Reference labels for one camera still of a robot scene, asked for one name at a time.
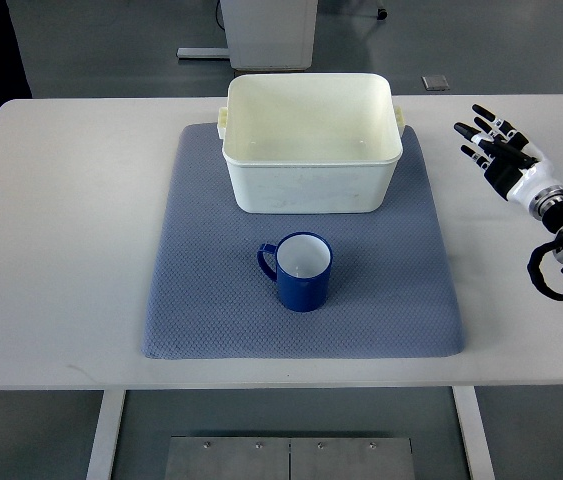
metal plate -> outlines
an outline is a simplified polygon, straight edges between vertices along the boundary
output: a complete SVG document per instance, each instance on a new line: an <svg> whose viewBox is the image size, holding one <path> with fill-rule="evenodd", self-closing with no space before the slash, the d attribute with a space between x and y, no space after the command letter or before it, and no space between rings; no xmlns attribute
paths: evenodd
<svg viewBox="0 0 563 480"><path fill-rule="evenodd" d="M166 480L288 480L287 438L172 437Z"/></svg>
<svg viewBox="0 0 563 480"><path fill-rule="evenodd" d="M423 80L423 85L428 91L443 91L450 90L450 85L445 78L445 75L428 75L427 77L421 77Z"/></svg>
<svg viewBox="0 0 563 480"><path fill-rule="evenodd" d="M414 480L407 438L293 438L292 480Z"/></svg>
<svg viewBox="0 0 563 480"><path fill-rule="evenodd" d="M172 437L166 480L414 480L407 438Z"/></svg>
<svg viewBox="0 0 563 480"><path fill-rule="evenodd" d="M181 60L230 60L227 48L186 48L177 50L177 58Z"/></svg>

mug handle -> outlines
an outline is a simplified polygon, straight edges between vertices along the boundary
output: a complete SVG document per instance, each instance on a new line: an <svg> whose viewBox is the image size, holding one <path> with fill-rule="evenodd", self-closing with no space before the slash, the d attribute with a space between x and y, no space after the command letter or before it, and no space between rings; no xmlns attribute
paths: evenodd
<svg viewBox="0 0 563 480"><path fill-rule="evenodd" d="M275 253L277 253L277 246L270 245L269 243L262 243L261 246L259 247L259 251L257 252L257 261L259 262L259 267L261 267L263 273L265 273L270 280L276 282L277 272L272 270L270 268L270 265L268 265L268 262L265 261L265 258L263 257L264 253L269 253L270 255L274 255Z"/></svg>

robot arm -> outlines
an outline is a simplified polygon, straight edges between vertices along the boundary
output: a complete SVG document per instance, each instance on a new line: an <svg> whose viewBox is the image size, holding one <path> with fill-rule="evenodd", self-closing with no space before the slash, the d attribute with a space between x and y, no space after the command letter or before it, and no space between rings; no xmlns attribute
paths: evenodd
<svg viewBox="0 0 563 480"><path fill-rule="evenodd" d="M552 163L525 135L480 105L472 109L478 115L474 119L478 128L456 123L454 129L478 150L464 145L461 151L484 171L485 179L501 197L520 204L555 234L554 240L534 250L528 272L537 290L563 301L563 293L546 284L540 269L549 252L563 265L563 183L553 178Z"/></svg>

drying mat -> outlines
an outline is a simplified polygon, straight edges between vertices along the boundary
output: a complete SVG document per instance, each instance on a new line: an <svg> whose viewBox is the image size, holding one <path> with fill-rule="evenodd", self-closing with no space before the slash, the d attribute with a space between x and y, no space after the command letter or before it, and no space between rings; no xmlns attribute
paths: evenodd
<svg viewBox="0 0 563 480"><path fill-rule="evenodd" d="M150 358L438 357L461 319L414 131L371 213L264 215L236 204L216 124L179 140L147 306ZM261 243L315 232L334 253L326 304L285 309L259 270Z"/></svg>

white table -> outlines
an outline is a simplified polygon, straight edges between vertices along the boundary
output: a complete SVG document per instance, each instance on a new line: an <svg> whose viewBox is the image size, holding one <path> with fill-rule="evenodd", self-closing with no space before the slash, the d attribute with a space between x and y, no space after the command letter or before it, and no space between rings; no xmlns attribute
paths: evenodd
<svg viewBox="0 0 563 480"><path fill-rule="evenodd" d="M526 263L551 239L460 153L481 103L531 136L563 180L563 96L395 97L418 134L465 325L455 356L144 358L144 311L181 130L223 98L25 100L0 111L0 389L563 383L563 303ZM546 274L563 291L557 271Z"/></svg>

